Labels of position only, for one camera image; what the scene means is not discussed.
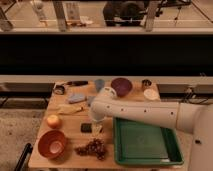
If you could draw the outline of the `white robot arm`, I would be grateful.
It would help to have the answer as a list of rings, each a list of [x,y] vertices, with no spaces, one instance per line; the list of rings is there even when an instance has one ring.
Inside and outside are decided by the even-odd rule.
[[[213,104],[121,101],[113,88],[104,87],[92,101],[89,117],[101,122],[106,116],[192,134],[188,171],[213,171]]]

